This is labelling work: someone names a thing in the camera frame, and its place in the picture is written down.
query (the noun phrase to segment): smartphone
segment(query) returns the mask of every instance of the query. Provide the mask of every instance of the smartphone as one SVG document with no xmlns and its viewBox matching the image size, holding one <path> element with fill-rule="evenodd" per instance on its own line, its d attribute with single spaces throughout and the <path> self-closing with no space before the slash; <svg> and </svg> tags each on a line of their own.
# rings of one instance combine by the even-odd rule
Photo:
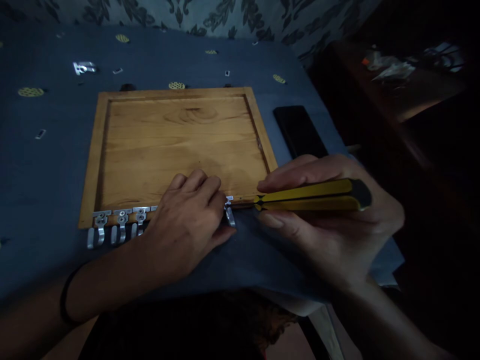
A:
<svg viewBox="0 0 480 360">
<path fill-rule="evenodd" d="M 329 154 L 303 106 L 276 107 L 273 115 L 292 159 L 305 154 L 311 154 L 317 158 L 323 158 Z"/>
</svg>

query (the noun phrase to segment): patterned wallpaper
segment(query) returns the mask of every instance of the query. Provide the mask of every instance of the patterned wallpaper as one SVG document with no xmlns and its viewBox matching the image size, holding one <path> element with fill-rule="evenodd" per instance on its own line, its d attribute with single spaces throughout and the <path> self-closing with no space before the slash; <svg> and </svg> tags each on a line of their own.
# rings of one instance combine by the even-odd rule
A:
<svg viewBox="0 0 480 360">
<path fill-rule="evenodd" d="M 0 21 L 176 29 L 196 36 L 277 41 L 307 67 L 352 34 L 381 0 L 0 0 Z"/>
</svg>

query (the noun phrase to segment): wooden board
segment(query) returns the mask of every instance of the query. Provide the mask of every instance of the wooden board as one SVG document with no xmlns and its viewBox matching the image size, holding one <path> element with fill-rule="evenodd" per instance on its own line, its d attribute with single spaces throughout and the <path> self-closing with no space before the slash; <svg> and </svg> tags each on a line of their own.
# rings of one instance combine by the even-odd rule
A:
<svg viewBox="0 0 480 360">
<path fill-rule="evenodd" d="M 78 227 L 95 211 L 158 205 L 175 174 L 197 168 L 234 204 L 277 168 L 252 88 L 101 92 Z"/>
</svg>

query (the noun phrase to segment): yellow screwdriver handle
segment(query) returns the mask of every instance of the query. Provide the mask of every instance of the yellow screwdriver handle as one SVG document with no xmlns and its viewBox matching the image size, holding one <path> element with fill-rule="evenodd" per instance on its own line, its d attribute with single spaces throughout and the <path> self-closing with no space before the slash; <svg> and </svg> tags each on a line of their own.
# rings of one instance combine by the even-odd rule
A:
<svg viewBox="0 0 480 360">
<path fill-rule="evenodd" d="M 362 211 L 372 204 L 363 181 L 340 179 L 256 196 L 257 210 Z"/>
</svg>

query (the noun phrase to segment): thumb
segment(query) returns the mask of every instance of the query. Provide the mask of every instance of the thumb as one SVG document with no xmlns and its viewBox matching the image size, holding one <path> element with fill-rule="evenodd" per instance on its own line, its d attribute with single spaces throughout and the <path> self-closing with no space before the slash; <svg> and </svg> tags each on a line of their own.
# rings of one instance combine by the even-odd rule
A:
<svg viewBox="0 0 480 360">
<path fill-rule="evenodd" d="M 315 229 L 305 220 L 290 211 L 262 211 L 260 222 L 276 229 L 280 235 L 304 247 L 315 238 Z"/>
</svg>

